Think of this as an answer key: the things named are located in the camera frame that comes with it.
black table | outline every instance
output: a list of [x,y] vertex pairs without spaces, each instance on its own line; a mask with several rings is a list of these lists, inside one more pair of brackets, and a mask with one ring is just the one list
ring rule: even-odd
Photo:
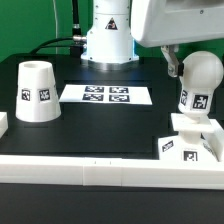
[[[53,64],[58,95],[66,84],[145,86],[153,105],[63,103],[50,122],[15,117],[18,64]],[[65,55],[12,55],[0,64],[0,111],[9,129],[0,154],[158,159],[159,137],[175,135],[170,113],[178,112],[180,84],[167,75],[164,59],[144,59],[131,70],[103,72]],[[210,118],[224,120],[223,83]],[[0,223],[222,223],[223,191],[0,184]]]

cable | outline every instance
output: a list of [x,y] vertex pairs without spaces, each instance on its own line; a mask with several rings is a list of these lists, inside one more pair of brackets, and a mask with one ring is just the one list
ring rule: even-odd
[[79,24],[78,0],[72,0],[73,24]]
[[56,35],[56,38],[58,38],[59,37],[59,25],[58,25],[58,10],[57,10],[56,0],[53,0],[53,6],[54,6],[54,18],[55,18],[55,35]]
[[39,45],[38,47],[36,47],[35,49],[33,49],[30,52],[30,54],[36,54],[41,48],[47,46],[48,44],[57,43],[57,42],[61,42],[61,41],[67,41],[67,40],[73,40],[73,38],[72,37],[60,37],[60,38],[46,41],[46,42],[42,43],[41,45]]
[[53,48],[53,47],[83,47],[83,45],[77,45],[77,44],[72,44],[72,45],[50,45],[50,46],[43,46],[40,49],[43,49],[43,48]]

upside-down cup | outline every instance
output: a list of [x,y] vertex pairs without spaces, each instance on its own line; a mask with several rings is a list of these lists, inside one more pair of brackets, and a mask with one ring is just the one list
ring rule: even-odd
[[46,122],[61,115],[52,64],[27,61],[19,64],[16,117]]

green wall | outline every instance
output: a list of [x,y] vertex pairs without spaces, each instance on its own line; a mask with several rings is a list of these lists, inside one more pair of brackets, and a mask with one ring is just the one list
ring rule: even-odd
[[[86,34],[92,24],[92,1],[79,0],[83,34]],[[71,0],[56,0],[56,4],[59,36],[70,36]],[[53,0],[0,0],[0,61],[14,53],[27,53],[39,44],[55,37]],[[223,49],[223,40],[184,44],[180,45],[178,56],[186,57],[197,50],[209,50],[221,57]],[[55,53],[55,50],[41,52]],[[136,52],[140,56],[162,56],[159,48],[146,49],[137,45]],[[60,49],[59,53],[67,54],[68,49]]]

white paper with markers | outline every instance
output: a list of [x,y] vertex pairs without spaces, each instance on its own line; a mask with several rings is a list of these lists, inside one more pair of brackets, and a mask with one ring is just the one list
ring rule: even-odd
[[147,87],[66,85],[60,102],[152,105]]

